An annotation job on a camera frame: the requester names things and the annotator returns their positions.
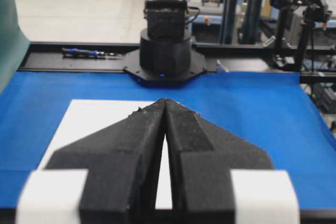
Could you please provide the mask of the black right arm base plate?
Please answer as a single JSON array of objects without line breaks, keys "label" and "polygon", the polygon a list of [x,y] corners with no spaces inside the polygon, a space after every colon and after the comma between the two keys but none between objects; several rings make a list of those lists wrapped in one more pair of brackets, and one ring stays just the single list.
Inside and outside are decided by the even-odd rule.
[{"label": "black right arm base plate", "polygon": [[125,55],[123,71],[144,87],[180,87],[197,77],[217,72],[217,59],[195,50],[191,51],[190,64],[183,71],[169,73],[165,69],[153,71],[140,65],[140,51],[135,50]]}]

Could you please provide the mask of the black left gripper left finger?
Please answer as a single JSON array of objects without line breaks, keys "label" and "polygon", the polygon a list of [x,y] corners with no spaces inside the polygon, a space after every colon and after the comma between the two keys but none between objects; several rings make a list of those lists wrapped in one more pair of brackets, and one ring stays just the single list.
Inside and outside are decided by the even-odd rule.
[{"label": "black left gripper left finger", "polygon": [[131,223],[154,207],[165,101],[55,150],[30,174],[17,223]]}]

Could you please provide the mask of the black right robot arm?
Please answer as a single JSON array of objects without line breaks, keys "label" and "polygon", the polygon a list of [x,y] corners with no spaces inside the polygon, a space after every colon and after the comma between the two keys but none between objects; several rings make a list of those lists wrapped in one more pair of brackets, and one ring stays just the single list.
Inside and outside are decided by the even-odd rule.
[{"label": "black right robot arm", "polygon": [[141,31],[140,48],[128,59],[138,59],[127,71],[164,75],[204,71],[204,56],[192,50],[186,0],[145,0],[147,28]]}]

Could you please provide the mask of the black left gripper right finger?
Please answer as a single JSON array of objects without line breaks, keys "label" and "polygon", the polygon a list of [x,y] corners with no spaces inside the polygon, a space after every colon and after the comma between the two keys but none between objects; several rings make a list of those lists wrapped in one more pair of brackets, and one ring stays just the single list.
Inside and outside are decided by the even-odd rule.
[{"label": "black left gripper right finger", "polygon": [[184,223],[299,223],[291,179],[262,148],[165,100],[173,206]]}]

